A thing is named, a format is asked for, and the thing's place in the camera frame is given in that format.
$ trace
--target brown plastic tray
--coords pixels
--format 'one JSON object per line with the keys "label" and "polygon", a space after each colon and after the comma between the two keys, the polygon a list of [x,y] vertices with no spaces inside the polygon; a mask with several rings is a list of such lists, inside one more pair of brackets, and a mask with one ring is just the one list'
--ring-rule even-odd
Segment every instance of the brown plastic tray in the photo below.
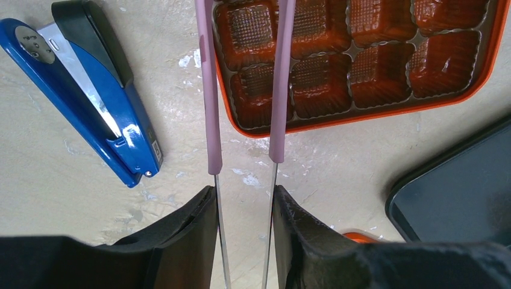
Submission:
{"label": "brown plastic tray", "polygon": [[[489,78],[511,0],[296,0],[287,132],[464,101]],[[269,135],[277,0],[217,1],[234,127]]]}

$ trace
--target blue stapler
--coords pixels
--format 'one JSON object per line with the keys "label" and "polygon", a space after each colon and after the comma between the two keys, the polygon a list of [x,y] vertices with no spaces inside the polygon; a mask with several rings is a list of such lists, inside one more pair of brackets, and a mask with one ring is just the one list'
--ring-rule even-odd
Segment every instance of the blue stapler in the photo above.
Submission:
{"label": "blue stapler", "polygon": [[124,51],[92,1],[52,4],[37,31],[0,20],[0,45],[128,187],[163,156]]}

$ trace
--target concrete surface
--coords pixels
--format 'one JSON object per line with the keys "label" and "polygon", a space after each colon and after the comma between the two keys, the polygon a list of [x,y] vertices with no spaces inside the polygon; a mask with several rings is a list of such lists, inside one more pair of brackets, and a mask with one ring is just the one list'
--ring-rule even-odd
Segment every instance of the concrete surface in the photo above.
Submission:
{"label": "concrete surface", "polygon": [[[52,21],[51,0],[0,0],[0,18]],[[192,0],[101,4],[135,73],[165,154],[161,172],[126,188],[3,51],[0,52],[0,234],[66,234],[113,243],[187,202],[207,174],[201,71]],[[421,113],[287,136],[278,183],[338,232],[401,241],[384,213],[406,170],[511,111],[511,29],[494,72],[470,100]],[[221,111],[220,175],[233,288],[260,288],[271,181],[267,139],[237,133]],[[276,288],[272,259],[270,288]],[[212,288],[223,288],[219,247]]]}

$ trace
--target purple handle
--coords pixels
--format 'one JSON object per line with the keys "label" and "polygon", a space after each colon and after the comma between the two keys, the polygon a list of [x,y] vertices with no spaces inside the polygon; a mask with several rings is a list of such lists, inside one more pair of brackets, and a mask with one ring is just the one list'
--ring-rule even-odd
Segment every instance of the purple handle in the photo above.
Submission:
{"label": "purple handle", "polygon": [[289,65],[291,61],[291,38],[295,20],[296,0],[279,0],[277,51],[273,75],[272,121],[269,155],[273,162],[284,162],[284,139],[286,136],[287,91],[289,89]]}
{"label": "purple handle", "polygon": [[223,163],[218,113],[218,87],[216,84],[215,46],[213,44],[213,0],[195,0],[195,10],[202,61],[208,173],[210,175],[218,175],[222,170]]}

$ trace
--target white label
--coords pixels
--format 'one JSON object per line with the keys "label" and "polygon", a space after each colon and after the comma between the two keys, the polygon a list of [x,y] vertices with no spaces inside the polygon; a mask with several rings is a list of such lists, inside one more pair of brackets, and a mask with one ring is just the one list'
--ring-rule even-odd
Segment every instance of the white label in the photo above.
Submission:
{"label": "white label", "polygon": [[156,158],[158,158],[158,162],[160,162],[160,160],[161,160],[161,151],[160,151],[160,147],[158,146],[158,142],[157,141],[154,141],[152,143],[152,149],[154,150],[154,153],[156,154]]}

